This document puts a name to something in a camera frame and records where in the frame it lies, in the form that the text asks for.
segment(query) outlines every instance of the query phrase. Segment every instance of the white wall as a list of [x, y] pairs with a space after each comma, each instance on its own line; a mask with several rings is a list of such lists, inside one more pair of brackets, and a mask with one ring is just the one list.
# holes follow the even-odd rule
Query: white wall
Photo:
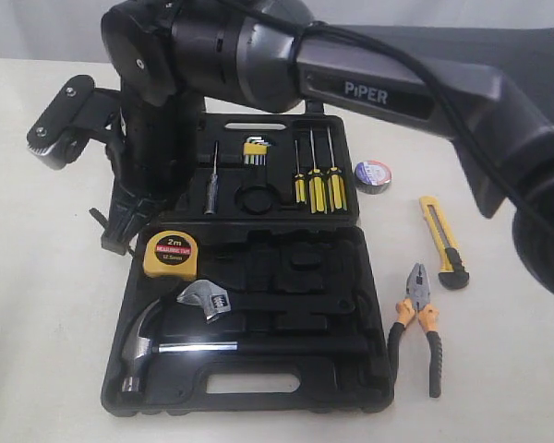
[[[120, 0], [0, 0], [0, 57], [106, 60], [102, 14]], [[554, 0], [306, 0], [331, 23], [449, 27], [554, 26]]]

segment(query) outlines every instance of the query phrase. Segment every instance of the black plastic tool case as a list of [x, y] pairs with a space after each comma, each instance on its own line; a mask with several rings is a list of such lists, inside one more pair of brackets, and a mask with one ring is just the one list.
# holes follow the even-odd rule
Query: black plastic tool case
[[[227, 124], [278, 124], [282, 130], [226, 129]], [[302, 171], [312, 164], [309, 128], [315, 132], [317, 162], [331, 166], [326, 127], [330, 125], [335, 158], [343, 169], [348, 211], [311, 214], [295, 204], [295, 143]], [[262, 136], [271, 146], [266, 167], [243, 164], [243, 144]], [[220, 183], [216, 215], [204, 215], [206, 184], [214, 143], [219, 141]], [[360, 409], [374, 413], [393, 398], [390, 366], [379, 303], [359, 215], [353, 171], [343, 122], [323, 114], [207, 114], [199, 131], [199, 168], [189, 191], [138, 239], [102, 386], [102, 404], [117, 416], [195, 411], [293, 410], [313, 412]], [[304, 346], [308, 338], [363, 337], [368, 352], [351, 354], [243, 355], [237, 353], [157, 354], [148, 365], [140, 394], [121, 394], [124, 365], [120, 354], [132, 322], [153, 300], [178, 294], [188, 283], [147, 277], [141, 266], [145, 245], [156, 233], [191, 234], [199, 246], [198, 278], [229, 292], [295, 297], [279, 312], [233, 312], [207, 324], [200, 308], [177, 303], [152, 321], [157, 342], [237, 341], [285, 338]], [[340, 307], [324, 314], [315, 306]], [[215, 374], [293, 374], [300, 382], [291, 393], [207, 392]]]

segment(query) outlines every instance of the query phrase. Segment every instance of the precision screwdriver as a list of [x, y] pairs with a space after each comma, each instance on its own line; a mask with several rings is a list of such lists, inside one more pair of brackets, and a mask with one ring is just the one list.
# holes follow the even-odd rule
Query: precision screwdriver
[[306, 178], [302, 174], [299, 167], [299, 145], [297, 140], [295, 141], [295, 166], [297, 174], [294, 177], [295, 185], [295, 203], [298, 205], [307, 204], [306, 198]]
[[331, 127], [326, 127], [329, 138], [329, 149], [331, 150], [331, 168], [327, 172], [327, 183], [329, 186], [329, 202], [331, 212], [347, 210], [347, 197], [344, 192], [343, 171], [334, 162], [334, 148], [332, 147]]
[[213, 153], [213, 170], [211, 171], [210, 181], [207, 185], [207, 199], [205, 202], [205, 215], [215, 215], [218, 209], [218, 152], [220, 142], [215, 142]]
[[326, 207], [326, 189], [324, 178], [316, 163], [316, 144], [314, 141], [314, 130], [310, 128], [310, 148], [312, 150], [312, 161], [314, 169], [307, 173], [308, 184], [310, 188], [310, 209], [313, 214], [327, 213]]

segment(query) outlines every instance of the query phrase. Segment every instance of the white table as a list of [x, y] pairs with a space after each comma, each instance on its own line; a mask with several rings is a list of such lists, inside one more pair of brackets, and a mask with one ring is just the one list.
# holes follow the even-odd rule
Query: white table
[[[25, 136], [76, 74], [115, 88], [108, 65], [0, 60], [0, 442], [554, 441], [554, 296], [527, 274], [511, 239], [512, 208], [478, 215], [451, 145], [335, 109], [355, 162], [390, 165], [392, 188], [360, 195], [387, 330], [422, 260], [440, 309], [443, 395], [428, 397], [427, 341], [401, 346], [396, 400], [383, 413], [192, 413], [119, 419], [100, 405], [128, 257], [100, 249], [87, 209], [108, 208], [112, 175], [89, 145], [63, 172], [26, 152]], [[210, 101], [214, 112], [243, 108]], [[417, 199], [438, 196], [472, 274], [463, 292], [435, 277], [439, 258]]]

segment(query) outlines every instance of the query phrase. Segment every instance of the pliers jaw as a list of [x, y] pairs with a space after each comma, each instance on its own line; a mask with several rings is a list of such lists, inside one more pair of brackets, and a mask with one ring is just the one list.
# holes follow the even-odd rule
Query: pliers jaw
[[416, 312], [421, 312], [431, 302], [427, 270], [422, 263], [415, 264], [406, 280], [406, 298], [410, 299]]

